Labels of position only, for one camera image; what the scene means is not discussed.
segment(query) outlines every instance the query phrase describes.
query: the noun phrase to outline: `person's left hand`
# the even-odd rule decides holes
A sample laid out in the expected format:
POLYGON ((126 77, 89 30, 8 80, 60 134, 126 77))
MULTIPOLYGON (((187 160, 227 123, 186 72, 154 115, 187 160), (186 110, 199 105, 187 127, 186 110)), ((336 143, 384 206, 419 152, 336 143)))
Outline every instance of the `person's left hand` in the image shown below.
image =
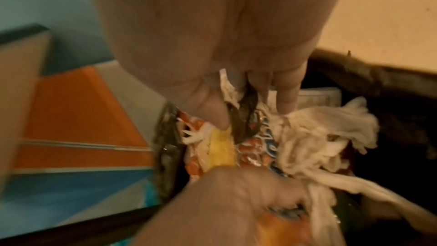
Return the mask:
POLYGON ((266 207, 307 199, 299 181, 269 170, 214 168, 152 218, 132 246, 253 246, 255 219, 266 207))

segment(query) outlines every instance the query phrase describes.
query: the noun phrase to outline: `blue panel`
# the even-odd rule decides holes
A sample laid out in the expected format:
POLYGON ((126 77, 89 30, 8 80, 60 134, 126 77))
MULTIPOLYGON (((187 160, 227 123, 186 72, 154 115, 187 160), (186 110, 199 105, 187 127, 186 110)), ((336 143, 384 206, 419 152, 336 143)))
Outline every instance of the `blue panel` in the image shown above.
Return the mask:
POLYGON ((25 174, 11 177, 0 198, 0 238, 54 227, 152 170, 25 174))

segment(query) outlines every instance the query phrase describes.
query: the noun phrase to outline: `dark edge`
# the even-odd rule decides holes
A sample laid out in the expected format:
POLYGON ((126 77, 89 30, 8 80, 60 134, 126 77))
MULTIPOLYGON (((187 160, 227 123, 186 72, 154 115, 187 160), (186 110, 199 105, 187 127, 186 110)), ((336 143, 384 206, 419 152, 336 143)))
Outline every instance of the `dark edge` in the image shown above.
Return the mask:
POLYGON ((152 206, 8 237, 2 246, 106 246, 130 238, 161 208, 152 206))
POLYGON ((30 25, 25 25, 25 26, 20 26, 20 27, 0 31, 0 46, 45 31, 48 31, 48 28, 39 24, 30 24, 30 25))

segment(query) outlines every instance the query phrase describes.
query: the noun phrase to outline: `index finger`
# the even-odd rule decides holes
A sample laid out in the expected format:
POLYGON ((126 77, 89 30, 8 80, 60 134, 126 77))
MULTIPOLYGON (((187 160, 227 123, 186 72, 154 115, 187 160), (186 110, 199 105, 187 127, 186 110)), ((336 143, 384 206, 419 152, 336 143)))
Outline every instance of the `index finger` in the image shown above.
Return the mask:
POLYGON ((288 114, 295 110, 306 65, 307 61, 304 61, 297 68, 273 73, 273 84, 277 90, 276 109, 280 114, 288 114))

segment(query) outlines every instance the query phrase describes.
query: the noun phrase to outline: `crumpled white plastic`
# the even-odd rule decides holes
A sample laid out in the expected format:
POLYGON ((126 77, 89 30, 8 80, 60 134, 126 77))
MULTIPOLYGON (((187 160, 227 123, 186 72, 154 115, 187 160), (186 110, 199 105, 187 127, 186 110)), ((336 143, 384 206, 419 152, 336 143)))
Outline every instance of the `crumpled white plastic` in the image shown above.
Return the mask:
POLYGON ((378 121, 368 113, 365 98, 357 97, 338 108, 301 109, 284 117, 277 114, 271 101, 268 104, 260 103, 258 108, 267 114, 279 143, 279 167, 296 178, 310 180, 310 222, 317 246, 346 245, 331 208, 336 198, 330 188, 390 203, 414 229, 437 234, 437 216, 433 213, 376 183, 335 173, 348 166, 340 153, 349 141, 361 154, 377 146, 378 121))

